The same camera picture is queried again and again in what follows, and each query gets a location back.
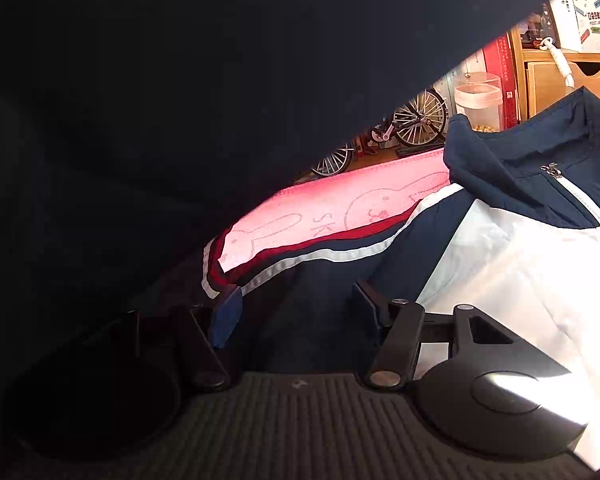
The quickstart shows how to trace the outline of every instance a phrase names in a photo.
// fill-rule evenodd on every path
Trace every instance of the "pink mat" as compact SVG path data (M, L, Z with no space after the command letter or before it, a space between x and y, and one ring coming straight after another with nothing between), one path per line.
M400 214L449 183L442 149L283 189L226 236L227 272L263 249L365 226Z

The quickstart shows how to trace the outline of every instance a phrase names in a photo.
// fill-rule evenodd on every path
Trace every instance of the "white rope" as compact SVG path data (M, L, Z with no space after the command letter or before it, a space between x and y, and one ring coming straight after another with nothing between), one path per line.
M564 57L562 51L559 48L555 47L554 38L544 38L544 40L542 40L542 43L540 43L540 50L548 50L551 56L554 58L554 61L558 66L558 70L564 78L564 85L569 86L571 88L575 88L575 83L573 82L573 75L571 75L571 68L569 67L569 63Z

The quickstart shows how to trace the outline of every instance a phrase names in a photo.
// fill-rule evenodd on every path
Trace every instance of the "ribbed surface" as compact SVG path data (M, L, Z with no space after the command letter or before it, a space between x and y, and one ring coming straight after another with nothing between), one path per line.
M10 480L558 480L587 469L570 455L490 462L441 443L403 397L348 374L247 374L195 399L153 446L116 462L67 465L29 457Z

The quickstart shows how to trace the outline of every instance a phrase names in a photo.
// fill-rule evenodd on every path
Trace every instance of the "white zipper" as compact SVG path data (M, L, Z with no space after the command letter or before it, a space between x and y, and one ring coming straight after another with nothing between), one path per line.
M600 208L593 202L593 200L583 190L576 186L571 180L566 178L562 172L557 168L558 164L552 162L547 166L540 166L540 169L551 175L556 182L571 193L578 202L580 202L589 211L593 218L595 218L600 224Z

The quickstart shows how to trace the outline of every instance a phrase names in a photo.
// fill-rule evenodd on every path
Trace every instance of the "plastic container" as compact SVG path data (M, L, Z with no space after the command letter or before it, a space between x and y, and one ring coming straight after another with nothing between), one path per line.
M504 129L502 85L500 78L488 72L467 72L454 77L456 110L468 117L478 132Z

